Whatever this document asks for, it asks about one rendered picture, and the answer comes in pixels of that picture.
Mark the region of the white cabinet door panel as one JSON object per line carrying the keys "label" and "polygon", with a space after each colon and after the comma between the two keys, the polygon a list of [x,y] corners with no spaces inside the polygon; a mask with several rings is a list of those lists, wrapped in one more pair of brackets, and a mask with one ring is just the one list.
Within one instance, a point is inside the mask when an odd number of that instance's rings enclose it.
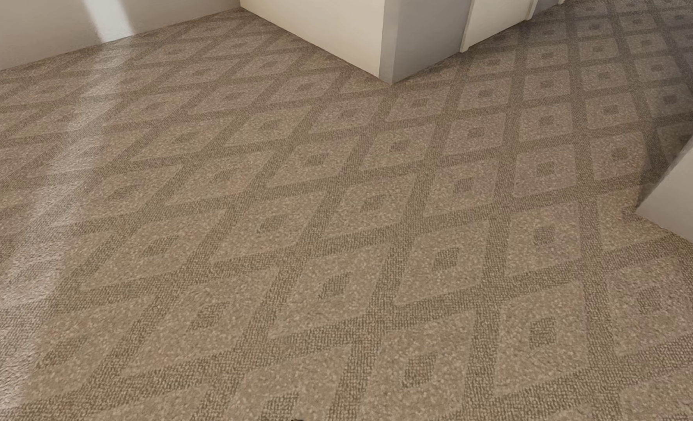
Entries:
{"label": "white cabinet door panel", "polygon": [[539,0],[472,0],[460,52],[530,19]]}

